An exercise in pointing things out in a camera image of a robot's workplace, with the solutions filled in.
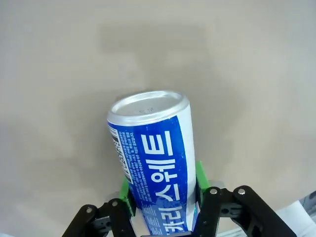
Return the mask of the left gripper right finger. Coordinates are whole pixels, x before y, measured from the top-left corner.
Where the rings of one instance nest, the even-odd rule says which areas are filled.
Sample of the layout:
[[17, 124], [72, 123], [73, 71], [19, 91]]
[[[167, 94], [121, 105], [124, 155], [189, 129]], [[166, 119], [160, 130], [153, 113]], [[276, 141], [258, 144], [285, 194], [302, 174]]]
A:
[[248, 237], [295, 237], [291, 228], [249, 186], [232, 192], [211, 186], [202, 162], [196, 162], [199, 214], [194, 227], [196, 237], [217, 235], [221, 218], [230, 218]]

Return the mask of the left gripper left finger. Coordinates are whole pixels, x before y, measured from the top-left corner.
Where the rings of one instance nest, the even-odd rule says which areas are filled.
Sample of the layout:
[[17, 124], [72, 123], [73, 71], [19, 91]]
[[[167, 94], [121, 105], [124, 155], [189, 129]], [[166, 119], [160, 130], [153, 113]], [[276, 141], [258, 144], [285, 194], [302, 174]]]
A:
[[101, 207], [82, 206], [63, 233], [64, 237], [135, 237], [131, 218], [136, 214], [136, 202], [124, 178], [118, 198], [105, 202]]

